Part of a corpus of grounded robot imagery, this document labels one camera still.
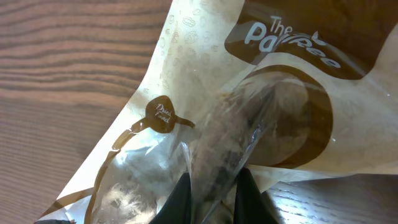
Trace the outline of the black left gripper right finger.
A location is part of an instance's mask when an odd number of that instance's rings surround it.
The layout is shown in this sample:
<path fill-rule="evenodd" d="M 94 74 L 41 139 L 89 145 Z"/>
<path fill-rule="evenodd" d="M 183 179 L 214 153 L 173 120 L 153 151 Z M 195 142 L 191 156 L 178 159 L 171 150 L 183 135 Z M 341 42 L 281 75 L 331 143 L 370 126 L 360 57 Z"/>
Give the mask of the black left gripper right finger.
<path fill-rule="evenodd" d="M 242 168 L 236 179 L 234 224 L 278 224 L 265 203 L 255 180 L 247 168 Z"/>

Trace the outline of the beige snack bag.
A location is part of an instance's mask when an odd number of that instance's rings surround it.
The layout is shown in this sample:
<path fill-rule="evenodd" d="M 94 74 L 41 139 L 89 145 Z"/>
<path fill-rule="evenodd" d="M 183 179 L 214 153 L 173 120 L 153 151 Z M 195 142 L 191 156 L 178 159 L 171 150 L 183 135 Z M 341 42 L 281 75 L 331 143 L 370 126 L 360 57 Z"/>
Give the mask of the beige snack bag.
<path fill-rule="evenodd" d="M 150 223 L 189 173 L 191 223 L 236 179 L 397 173 L 396 1 L 174 1 L 139 88 L 40 223 Z"/>

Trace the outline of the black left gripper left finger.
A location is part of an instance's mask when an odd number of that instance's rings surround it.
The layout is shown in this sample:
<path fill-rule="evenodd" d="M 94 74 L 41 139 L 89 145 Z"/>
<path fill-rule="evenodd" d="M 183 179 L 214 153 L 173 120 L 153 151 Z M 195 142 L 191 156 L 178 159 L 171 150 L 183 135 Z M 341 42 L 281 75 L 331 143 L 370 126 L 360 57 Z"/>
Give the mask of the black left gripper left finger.
<path fill-rule="evenodd" d="M 186 172 L 150 224 L 191 224 L 191 197 L 190 175 Z"/>

